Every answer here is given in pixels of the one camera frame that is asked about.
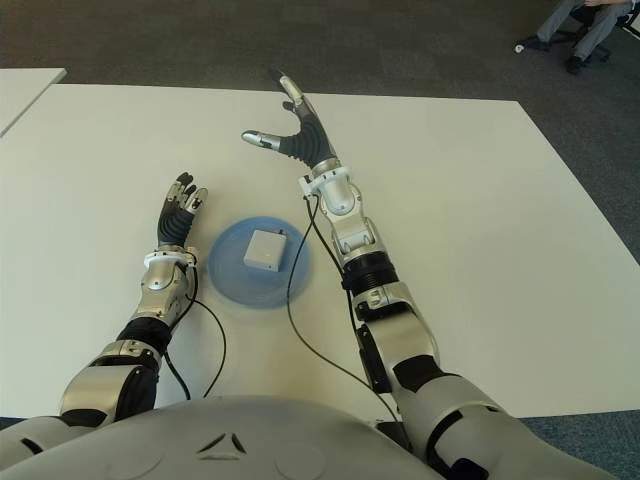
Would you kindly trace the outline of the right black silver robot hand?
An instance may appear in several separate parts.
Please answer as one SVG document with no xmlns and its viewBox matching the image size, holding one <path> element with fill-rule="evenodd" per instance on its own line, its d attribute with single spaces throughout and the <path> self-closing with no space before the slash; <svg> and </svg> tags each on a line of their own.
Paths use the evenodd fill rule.
<svg viewBox="0 0 640 480">
<path fill-rule="evenodd" d="M 336 159 L 336 152 L 320 118 L 304 92 L 279 69 L 270 69 L 269 75 L 288 97 L 282 106 L 296 116 L 299 121 L 299 131 L 289 136 L 278 136 L 246 130 L 241 134 L 241 138 L 250 145 L 273 150 L 299 160 L 311 170 L 324 161 Z"/>
</svg>

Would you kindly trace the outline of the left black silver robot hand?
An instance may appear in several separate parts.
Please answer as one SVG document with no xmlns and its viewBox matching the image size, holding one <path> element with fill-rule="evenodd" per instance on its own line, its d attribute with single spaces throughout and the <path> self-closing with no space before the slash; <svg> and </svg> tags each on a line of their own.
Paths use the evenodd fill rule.
<svg viewBox="0 0 640 480">
<path fill-rule="evenodd" d="M 181 173 L 169 187 L 157 223 L 158 246 L 183 248 L 196 215 L 208 197 L 208 190 L 198 187 L 194 177 Z"/>
</svg>

